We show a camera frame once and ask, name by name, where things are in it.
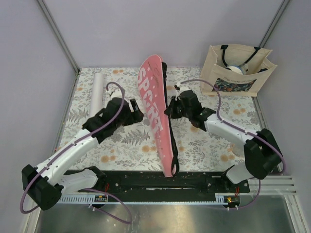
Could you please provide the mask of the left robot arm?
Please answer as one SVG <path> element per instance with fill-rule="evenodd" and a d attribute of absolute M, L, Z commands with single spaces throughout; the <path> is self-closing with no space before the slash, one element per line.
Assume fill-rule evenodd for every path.
<path fill-rule="evenodd" d="M 118 97 L 112 98 L 105 108 L 83 124 L 67 147 L 35 167 L 27 165 L 22 169 L 22 197 L 29 196 L 41 210 L 48 210 L 65 194 L 88 188 L 95 192 L 104 191 L 106 175 L 95 166 L 70 175 L 65 173 L 89 150 L 112 136 L 119 127 L 142 120 L 143 112 L 135 99 L 125 101 Z"/>

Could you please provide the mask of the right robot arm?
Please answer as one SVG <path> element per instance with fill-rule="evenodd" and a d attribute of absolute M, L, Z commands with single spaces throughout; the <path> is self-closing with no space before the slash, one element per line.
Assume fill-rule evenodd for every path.
<path fill-rule="evenodd" d="M 216 111 L 201 105 L 192 90 L 171 97 L 164 114 L 171 119 L 185 117 L 194 127 L 216 134 L 243 148 L 244 162 L 233 165 L 224 172 L 226 177 L 222 178 L 221 186 L 226 192 L 234 191 L 244 180 L 265 179 L 278 164 L 283 162 L 276 140 L 268 129 L 253 132 L 220 120 Z"/>

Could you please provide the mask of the white shuttlecock tube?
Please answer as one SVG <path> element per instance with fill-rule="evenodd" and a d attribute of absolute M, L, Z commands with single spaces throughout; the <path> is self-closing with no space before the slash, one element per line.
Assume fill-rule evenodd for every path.
<path fill-rule="evenodd" d="M 104 75 L 102 73 L 95 73 L 91 92 L 89 117 L 95 116 L 102 109 L 104 85 Z"/>

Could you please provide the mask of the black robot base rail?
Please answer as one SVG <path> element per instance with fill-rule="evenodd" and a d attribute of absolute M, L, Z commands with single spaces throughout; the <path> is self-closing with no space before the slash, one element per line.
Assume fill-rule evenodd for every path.
<path fill-rule="evenodd" d="M 250 192 L 248 181 L 231 183 L 224 172 L 179 172 L 174 177 L 165 177 L 160 171 L 112 171 L 105 170 L 101 183 L 91 193 L 102 191 L 111 195 L 152 190 L 190 190 L 194 193 L 210 193 L 235 198 Z"/>

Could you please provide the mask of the pink racket bag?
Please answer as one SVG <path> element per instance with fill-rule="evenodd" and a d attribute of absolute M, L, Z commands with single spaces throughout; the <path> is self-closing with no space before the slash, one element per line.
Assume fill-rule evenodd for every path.
<path fill-rule="evenodd" d="M 166 90 L 166 64 L 159 55 L 149 56 L 138 71 L 138 93 L 149 120 L 165 177 L 179 172 L 178 149 L 169 117 Z"/>

